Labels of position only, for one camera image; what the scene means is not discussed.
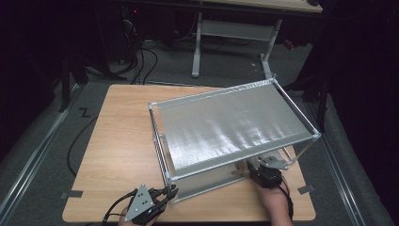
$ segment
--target metal box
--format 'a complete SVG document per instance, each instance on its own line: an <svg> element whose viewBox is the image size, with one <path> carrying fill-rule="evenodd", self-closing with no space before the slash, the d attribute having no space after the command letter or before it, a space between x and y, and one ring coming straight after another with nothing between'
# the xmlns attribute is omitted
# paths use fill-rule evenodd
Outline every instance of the metal box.
<svg viewBox="0 0 399 226"><path fill-rule="evenodd" d="M153 140L166 186L179 202L245 179L235 163L262 155L287 170L320 133L276 78L149 103ZM296 157L285 147L307 142Z"/></svg>

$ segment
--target wire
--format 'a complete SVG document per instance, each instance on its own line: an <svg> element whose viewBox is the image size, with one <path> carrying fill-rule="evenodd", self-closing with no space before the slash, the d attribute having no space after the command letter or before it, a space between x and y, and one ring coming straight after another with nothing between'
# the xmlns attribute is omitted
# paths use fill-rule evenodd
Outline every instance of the wire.
<svg viewBox="0 0 399 226"><path fill-rule="evenodd" d="M149 50L149 49L143 49L143 50L152 53L153 56L155 57L155 63L153 64L153 66L152 66L152 68L150 69L150 71L147 72L147 74L146 74L146 75L144 76L144 78L143 78L143 85L145 85L145 84L146 84L147 77L150 75L150 73L151 73L152 70L155 68L155 66L156 66L156 64L157 64L157 62L158 62L158 56L156 55L156 53L154 53L153 51L151 51L151 50Z"/></svg>
<svg viewBox="0 0 399 226"><path fill-rule="evenodd" d="M192 37L188 37L188 36L191 34L191 32L193 32L194 25L196 24L197 16L198 16L198 13L196 13L196 14L194 15L193 23L191 24L191 28L190 28L190 30L187 32L187 34L186 34L184 37L182 37L181 39L178 39L178 40L175 40L175 41L179 41L179 40L189 40L189 39L192 39L192 38L196 37L196 35L193 35Z"/></svg>
<svg viewBox="0 0 399 226"><path fill-rule="evenodd" d="M72 144L71 144L71 146L70 146L70 148L69 148L69 150L68 150L68 155L67 155L68 169L70 170L70 172L72 173L72 175L73 175L74 177L76 177L76 172L72 169L71 160L70 160L73 145L74 145L74 144L76 143L76 141L80 138L80 136L85 132L85 130L88 129L88 127L89 127L91 124L93 124L98 118L99 118L99 117L96 116L93 120L91 120L91 121L85 126L85 128L83 128L83 129L80 131L80 133L79 133L79 134L75 137L75 139L73 140L73 142L72 142Z"/></svg>
<svg viewBox="0 0 399 226"><path fill-rule="evenodd" d="M109 216L111 216L111 215L116 215L116 214L111 214L111 211L115 208L115 206L117 206L120 202L126 200L127 198L130 198L130 197L135 196L136 193L137 193L137 191L138 191L138 189L136 188L136 189L133 190L132 192L129 192L129 193L127 193L126 195L120 197L118 200L116 200L116 201L111 205L111 207L109 207L108 211L105 213L105 215L104 215L104 217L103 217L103 223L102 223L102 225L103 225L103 226L106 225L106 223L107 223L107 221L108 221L108 219L109 219Z"/></svg>
<svg viewBox="0 0 399 226"><path fill-rule="evenodd" d="M138 73L135 74L135 77L133 78L133 80L132 80L132 82L130 83L130 85L135 84L137 78L138 78L138 84L140 84L140 78L139 78L139 77L140 77L141 71L142 71L143 68L144 68L144 54L143 54L143 48L140 48L140 54L141 54L141 68L140 68L140 70L138 70Z"/></svg>

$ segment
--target gray carpet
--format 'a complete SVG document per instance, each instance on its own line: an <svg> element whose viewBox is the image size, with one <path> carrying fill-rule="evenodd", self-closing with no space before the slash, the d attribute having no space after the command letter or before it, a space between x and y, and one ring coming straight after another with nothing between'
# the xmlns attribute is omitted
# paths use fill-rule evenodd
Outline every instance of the gray carpet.
<svg viewBox="0 0 399 226"><path fill-rule="evenodd" d="M155 42L145 43L157 54L157 64L147 78L148 84L186 84L195 86L231 87L263 79L262 67L258 57L263 44L244 43L232 40L218 48L218 43L204 43L202 51L200 77L192 78L191 66L193 46L176 45L170 49ZM294 82L311 46L298 47L293 51L276 45L269 59L273 73L278 75L282 85ZM142 74L146 74L155 62L155 57L144 51L145 64ZM123 66L112 63L111 68L118 70ZM75 138L101 110L105 94L111 84L129 84L136 70L125 74L127 81L113 81L104 77L91 76L87 85L79 88L81 93L68 109L66 119L60 125L48 154L44 158L34 180L24 193L21 201L9 218L8 225L74 225L62 220L66 200L61 199L73 184L73 176L67 166L67 155L71 148L72 169L77 171L93 129L91 124L73 144ZM58 117L61 107L60 88L55 89L56 99L40 114L25 131L7 159L0 166L1 198L4 199L12 188L19 173L30 155L40 145L42 138ZM298 106L312 118L314 104L302 103L295 92L291 92ZM326 133L328 144L334 152L346 181L352 188L353 197L359 206L364 225L393 225L385 208L379 202L374 189L365 175L347 141L344 130L336 115L330 98L327 102ZM328 163L325 143L317 141L300 159L306 183L313 185L311 199L316 210L316 218L309 222L295 222L295 225L356 225L344 205L342 194L333 177L333 169Z"/></svg>

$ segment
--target human hand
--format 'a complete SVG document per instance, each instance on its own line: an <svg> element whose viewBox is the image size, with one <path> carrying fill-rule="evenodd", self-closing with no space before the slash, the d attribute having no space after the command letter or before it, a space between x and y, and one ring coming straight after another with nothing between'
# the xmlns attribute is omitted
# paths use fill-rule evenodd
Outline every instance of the human hand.
<svg viewBox="0 0 399 226"><path fill-rule="evenodd" d="M118 222L118 226L139 226L137 224L134 224L131 220L129 220L128 222L125 222L125 216L127 214L127 207L125 207L122 212L121 212L121 216L120 216L120 221ZM147 223L146 226L152 226L153 223L158 219L159 216L156 216L154 219L152 219L150 222Z"/></svg>
<svg viewBox="0 0 399 226"><path fill-rule="evenodd" d="M282 177L282 180L283 183L281 183L280 187L289 194L285 178ZM272 226L292 226L293 222L289 215L286 195L278 187L262 188L258 184L254 184L264 208L269 213Z"/></svg>

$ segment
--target table top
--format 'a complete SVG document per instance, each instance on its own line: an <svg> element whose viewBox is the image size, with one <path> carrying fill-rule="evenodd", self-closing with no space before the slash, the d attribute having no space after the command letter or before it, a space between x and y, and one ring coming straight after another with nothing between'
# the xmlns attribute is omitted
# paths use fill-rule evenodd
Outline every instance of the table top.
<svg viewBox="0 0 399 226"><path fill-rule="evenodd" d="M141 184L162 188L164 181L152 142L149 102L215 90L206 87L129 86L109 88L72 190L82 197L69 197L63 213L67 222L99 222L118 198ZM291 188L294 220L312 220L315 211L299 164L282 172ZM128 200L113 213L120 213ZM224 186L197 197L169 205L158 222L263 221L268 215L250 180Z"/></svg>
<svg viewBox="0 0 399 226"><path fill-rule="evenodd" d="M234 4L246 7L287 9L303 12L322 12L320 5L311 6L306 0L202 0L219 4Z"/></svg>

